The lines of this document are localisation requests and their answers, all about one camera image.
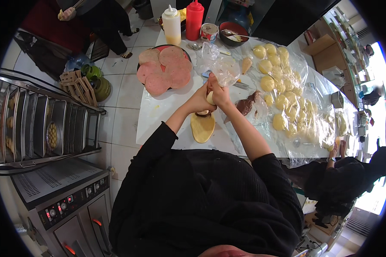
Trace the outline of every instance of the bowl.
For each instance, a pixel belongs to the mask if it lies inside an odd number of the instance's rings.
[[[164,28],[163,28],[163,19],[162,19],[162,17],[160,16],[160,18],[158,18],[158,20],[159,20],[160,28],[162,28],[162,30],[165,31]],[[185,30],[186,30],[186,20],[183,20],[180,23],[180,32],[183,32]]]
[[[234,22],[231,22],[231,21],[226,21],[226,22],[221,23],[219,25],[219,36],[220,36],[221,41],[223,43],[227,44],[228,46],[232,46],[232,47],[241,46],[242,44],[244,44],[249,39],[248,37],[241,37],[242,38],[242,42],[233,41],[230,38],[227,38],[221,32],[224,29],[231,30],[231,31],[233,31],[233,32],[235,32],[237,34],[240,34],[240,35],[248,36],[249,34],[247,33],[247,30],[245,28],[243,28],[241,25],[239,25],[237,23],[234,23]]]

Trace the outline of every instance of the sliced ham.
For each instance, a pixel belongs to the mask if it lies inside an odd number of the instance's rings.
[[[172,85],[172,77],[168,73],[154,73],[146,78],[144,87],[150,95],[161,95]]]
[[[159,55],[160,51],[158,49],[146,49],[141,54],[139,54],[139,64],[142,65],[143,63],[146,62],[155,62],[155,63],[160,63],[159,62]]]
[[[146,78],[155,73],[163,73],[162,68],[155,62],[146,62],[140,65],[137,70],[137,78],[144,84],[146,82]]]
[[[183,50],[178,46],[170,46],[163,49],[159,55],[159,61],[163,66],[167,66],[175,60],[184,58]]]
[[[177,59],[176,62],[173,62],[166,66],[165,72],[172,72],[174,69],[188,69],[189,71],[192,70],[192,63],[188,59]]]
[[[186,68],[173,69],[169,74],[172,77],[172,88],[182,88],[190,81],[190,71]]]

